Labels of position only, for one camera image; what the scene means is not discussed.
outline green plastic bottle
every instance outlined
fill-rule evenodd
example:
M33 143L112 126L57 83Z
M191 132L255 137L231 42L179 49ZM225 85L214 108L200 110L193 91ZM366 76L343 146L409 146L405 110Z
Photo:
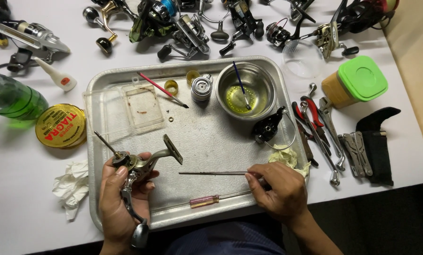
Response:
M0 74L0 115L16 120L37 119L48 108L38 91Z

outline hand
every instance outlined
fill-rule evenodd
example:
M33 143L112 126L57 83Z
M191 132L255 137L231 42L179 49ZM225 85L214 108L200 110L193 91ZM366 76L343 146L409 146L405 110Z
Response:
M277 220L288 224L308 212L304 177L280 162L257 164L248 168L246 179L257 204ZM254 174L261 175L271 185L265 191Z
M151 153L141 153L138 156L147 160L151 155ZM120 189L125 184L127 175L128 169L124 166L115 171L112 159L106 161L103 166L99 196L104 233L103 254L108 253L104 252L105 250L118 253L128 249L136 225L140 223L128 213L120 196ZM133 208L141 217L148 219L148 223L150 223L148 193L155 188L155 184L149 179L158 176L159 172L153 170L144 181L132 185Z

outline white glue bottle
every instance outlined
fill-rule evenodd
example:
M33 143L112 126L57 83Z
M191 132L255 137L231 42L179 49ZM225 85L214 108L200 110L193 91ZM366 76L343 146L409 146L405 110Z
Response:
M35 57L34 60L51 76L52 81L61 89L65 91L72 90L78 83L71 75L55 70L54 67L48 65L45 61L37 57Z

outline aluminum tray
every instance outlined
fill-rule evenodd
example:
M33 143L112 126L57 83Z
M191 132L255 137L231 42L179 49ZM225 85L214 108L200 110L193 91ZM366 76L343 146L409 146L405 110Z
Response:
M219 203L191 209L188 201L209 195L227 195L248 190L243 176L190 176L179 175L179 171L244 171L250 165L266 163L273 149L259 145L250 135L254 123L240 122L231 118L219 105L214 92L206 107L192 101L191 92L186 84L186 73L197 70L200 74L209 73L214 80L220 71L232 61L251 62L267 70L273 76L278 90L278 98L273 113L281 106L287 106L290 118L294 119L282 72L270 59L262 56L227 58L206 61L193 61L180 64L161 64L144 67L131 67L107 70L96 75L89 83L85 93L112 89L132 84L137 71L144 73L160 85L168 79L174 79L179 86L177 97L190 106L189 109L170 101L161 91L156 90L159 106L164 118L162 128L138 134L131 129L115 130L116 125L128 123L122 109L124 103L88 102L87 144L89 156L90 214L95 225L103 230L98 215L99 189L103 163L112 154L90 130L90 123L107 133L105 138L116 150L127 150L133 154L155 152L165 148L163 134L168 134L180 154L183 165L173 158L162 158L156 169L161 175L154 180L157 188L150 194L151 229L190 221L200 217L255 205L251 194L221 200ZM283 118L279 132L270 144L289 144L294 132L299 137L296 124L291 125L288 118ZM301 139L296 139L293 150L298 154L298 168L307 163Z

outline white table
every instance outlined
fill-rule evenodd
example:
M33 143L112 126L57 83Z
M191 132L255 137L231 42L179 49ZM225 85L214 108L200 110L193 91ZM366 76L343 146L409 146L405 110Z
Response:
M129 33L131 22L122 15L118 20L113 18L111 21L111 27L119 37L114 43L113 54L107 57L95 45L95 40L99 37L109 37L109 33L97 27L90 27L81 15L86 6L93 5L92 2L88 0L10 0L9 2L14 19L45 25L72 51L70 55L58 54L55 56L58 60L53 63L55 68L68 72L78 80L77 87L68 93L56 88L41 68L30 68L27 75L16 76L17 80L40 91L50 105L71 103L83 107L81 93L85 91L89 80L95 74L112 68L159 64L156 52L166 41L172 41L163 38L129 43L126 35ZM339 2L330 0L313 3L308 14L317 23L305 21L301 34L310 33L318 25L329 22ZM290 12L289 4L280 0L271 6L254 1L251 9L255 18L263 18L265 26L288 16ZM215 20L222 18L225 13L218 0L206 11L206 15ZM206 22L203 24L208 34L216 28ZM286 29L294 32L294 26L290 23ZM225 21L225 30L229 34L234 32L230 19ZM383 32L370 29L360 34L343 36L341 40L348 47L360 46L359 55L372 57L385 74L390 88L384 95L371 102L358 103L340 111L333 110L332 116L337 132L354 131L359 119L382 107L392 106L401 109L401 114L386 120L382 125L388 133L394 188L423 183L423 137ZM218 51L224 45L209 42L209 46L211 48L209 57L197 54L193 59L220 58ZM0 49L0 64L7 62L14 52L16 52L14 45ZM237 41L236 48L226 57L244 55L263 55L278 64L281 61L280 51L274 49L265 36L261 41L256 40L254 43L246 40ZM322 79L336 71L345 60L340 56L340 50L334 52L322 77L312 81L321 84ZM168 62L180 61L184 60L176 58ZM0 73L10 75L6 69L1 69ZM311 81L286 80L292 101L298 101L299 97L305 94L309 82ZM313 98L318 103L318 99L322 96L323 92L318 89ZM341 176L339 188L331 187L328 183L330 175L328 165L319 149L313 143L310 145L320 168L311 169L308 185L309 203L390 189L372 185L367 180L355 179L348 163L346 163L347 171ZM85 199L80 206L75 221L68 222L64 210L57 203L57 198L51 193L54 178L64 174L66 164L86 158L85 145L72 151L47 148L36 139L33 127L28 130L14 129L10 127L8 119L0 117L0 254L32 253L103 239L102 233L91 221L88 199Z

